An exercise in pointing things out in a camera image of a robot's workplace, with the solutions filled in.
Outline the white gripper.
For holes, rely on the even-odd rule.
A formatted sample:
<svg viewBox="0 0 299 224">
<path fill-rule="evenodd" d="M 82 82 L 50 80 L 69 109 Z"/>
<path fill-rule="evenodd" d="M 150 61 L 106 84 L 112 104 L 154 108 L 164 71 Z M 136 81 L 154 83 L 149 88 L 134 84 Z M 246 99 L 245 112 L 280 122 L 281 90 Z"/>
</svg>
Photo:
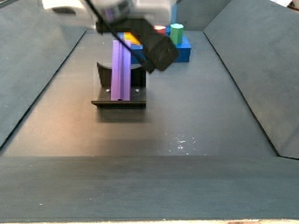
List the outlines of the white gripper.
<svg viewBox="0 0 299 224">
<path fill-rule="evenodd" d="M 86 1 L 109 24 L 126 18 L 144 18 L 150 25 L 170 23 L 173 0 L 41 0 L 41 7 L 62 25 L 93 29 L 97 19 Z"/>
</svg>

